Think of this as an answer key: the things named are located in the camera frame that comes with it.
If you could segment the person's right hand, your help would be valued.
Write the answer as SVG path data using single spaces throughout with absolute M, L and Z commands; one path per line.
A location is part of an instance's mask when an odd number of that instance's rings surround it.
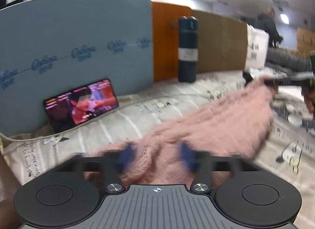
M 315 91 L 312 90 L 303 90 L 303 97 L 305 105 L 307 106 L 308 111 L 313 114 L 314 113 L 314 100 L 315 100 Z

